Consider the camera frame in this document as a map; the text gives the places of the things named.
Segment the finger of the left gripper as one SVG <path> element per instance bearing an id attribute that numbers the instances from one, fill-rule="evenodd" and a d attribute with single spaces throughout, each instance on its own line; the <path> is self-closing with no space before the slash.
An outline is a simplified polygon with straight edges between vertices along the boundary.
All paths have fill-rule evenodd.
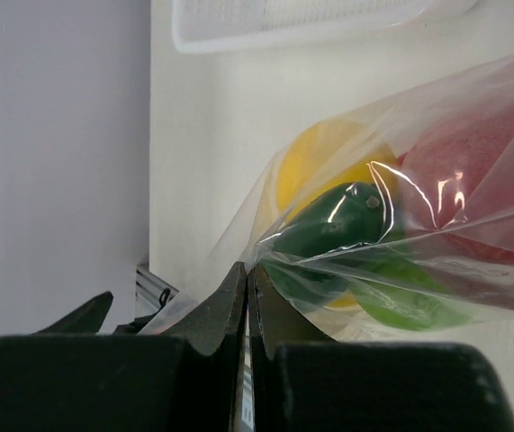
<path id="1" fill-rule="evenodd" d="M 34 335 L 97 334 L 112 304 L 111 292 L 100 293 L 53 324 L 34 332 Z"/>

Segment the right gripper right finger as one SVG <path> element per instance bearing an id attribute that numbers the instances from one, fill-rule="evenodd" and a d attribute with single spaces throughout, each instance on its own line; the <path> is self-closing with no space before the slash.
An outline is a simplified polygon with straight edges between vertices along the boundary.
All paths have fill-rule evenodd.
<path id="1" fill-rule="evenodd" d="M 342 346 L 318 330 L 252 271 L 252 366 L 257 431 L 331 431 L 339 402 L 329 394 L 339 377 Z"/>

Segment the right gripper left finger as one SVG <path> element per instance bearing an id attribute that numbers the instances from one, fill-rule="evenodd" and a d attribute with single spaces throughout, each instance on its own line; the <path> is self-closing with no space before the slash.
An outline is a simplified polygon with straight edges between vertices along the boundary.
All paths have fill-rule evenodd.
<path id="1" fill-rule="evenodd" d="M 133 376 L 105 431 L 230 431 L 246 316 L 246 270 L 235 263 L 199 306 L 158 336 L 136 336 Z"/>

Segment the green fake cucumber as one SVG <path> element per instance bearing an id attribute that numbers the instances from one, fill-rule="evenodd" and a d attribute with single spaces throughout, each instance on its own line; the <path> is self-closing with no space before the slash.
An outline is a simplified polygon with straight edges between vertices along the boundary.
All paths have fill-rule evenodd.
<path id="1" fill-rule="evenodd" d="M 374 184 L 339 184 L 303 208 L 271 239 L 271 251 L 300 261 L 344 247 L 372 245 L 384 230 L 384 205 Z M 283 297 L 314 307 L 337 299 L 348 281 L 267 256 L 262 266 Z"/>

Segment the clear zip top bag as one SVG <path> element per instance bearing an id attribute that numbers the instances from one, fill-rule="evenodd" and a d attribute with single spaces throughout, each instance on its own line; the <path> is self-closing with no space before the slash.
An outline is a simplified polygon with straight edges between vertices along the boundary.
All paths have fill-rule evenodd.
<path id="1" fill-rule="evenodd" d="M 261 166 L 251 156 L 227 160 L 218 169 L 225 186 L 217 191 L 209 188 L 217 152 L 205 147 L 212 133 L 197 132 L 181 142 L 175 155 L 163 157 L 161 185 L 153 193 L 158 212 L 151 221 L 151 264 L 177 289 L 198 300 L 215 291 L 234 262 L 240 261 L 247 269 L 262 266 L 269 255 L 268 242 L 282 228 L 285 218 L 277 209 L 275 191 L 277 172 L 287 149 L 318 122 L 354 121 L 378 134 L 396 156 L 397 166 L 391 171 L 397 185 L 390 200 L 391 226 L 380 242 L 355 249 L 350 258 L 331 253 L 302 262 L 348 281 L 347 289 L 337 299 L 314 307 L 284 297 L 288 303 L 314 326 L 340 340 L 355 340 L 367 333 L 438 333 L 514 320 L 514 265 L 492 264 L 449 255 L 437 246 L 425 247 L 425 239 L 432 234 L 414 229 L 399 187 L 406 177 L 401 171 L 403 156 L 424 130 L 453 110 L 512 92 L 514 54 L 318 119 L 287 140 Z M 439 294 L 441 300 L 461 308 L 470 316 L 469 321 L 452 328 L 410 331 L 386 326 L 369 316 L 349 285 L 356 278 L 368 276 L 361 265 L 391 259 L 404 259 L 425 270 L 446 288 L 446 293 Z"/>

